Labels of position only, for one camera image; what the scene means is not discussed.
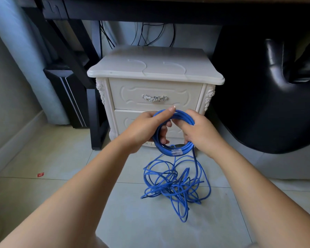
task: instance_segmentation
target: drawer handle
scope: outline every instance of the drawer handle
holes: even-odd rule
[[[150,95],[142,95],[141,96],[143,99],[146,99],[150,102],[160,102],[161,100],[167,100],[168,97],[167,96],[150,96]]]

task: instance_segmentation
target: person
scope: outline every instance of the person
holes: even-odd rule
[[[40,205],[1,243],[0,248],[107,247],[95,230],[129,154],[149,141],[157,127],[161,143],[175,107],[154,116],[143,112],[86,167]],[[234,150],[212,123],[193,110],[189,125],[172,120],[199,150],[221,167],[261,247],[310,247],[310,215]]]

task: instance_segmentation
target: nightstand top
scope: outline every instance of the nightstand top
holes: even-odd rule
[[[221,85],[225,79],[216,71],[202,49],[154,46],[118,46],[89,68],[89,77],[165,80]]]

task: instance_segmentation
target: wall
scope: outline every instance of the wall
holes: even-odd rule
[[[0,148],[40,111],[29,83],[0,38]]]
[[[84,26],[91,34],[90,21],[83,21]],[[72,29],[67,21],[57,21],[62,34],[72,46],[74,50],[83,50]],[[141,35],[141,22],[103,22],[104,29],[109,38],[115,45],[138,45]],[[162,26],[144,26],[143,36],[147,43],[157,38],[161,32]],[[194,25],[194,24],[176,24],[176,39],[174,47],[181,48],[198,48],[203,49],[211,58],[217,39],[221,30],[221,26],[215,25]],[[159,39],[152,46],[168,47],[173,38],[173,25],[166,24]],[[145,45],[141,38],[140,45]],[[106,37],[102,34],[102,50],[103,55],[108,54],[111,48],[108,45]]]

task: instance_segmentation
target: person's left hand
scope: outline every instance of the person's left hand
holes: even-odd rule
[[[172,117],[175,112],[175,106],[171,106],[169,109],[161,112],[160,114],[153,117],[157,111],[145,111],[140,114],[130,126],[118,136],[123,141],[127,141],[128,145],[131,146],[131,153],[137,152],[140,147],[147,141],[153,141],[152,136],[154,135],[157,127]],[[160,131],[160,142],[167,144],[169,141],[166,139],[166,133],[168,127],[172,126],[172,122],[169,120],[165,125],[162,126]]]

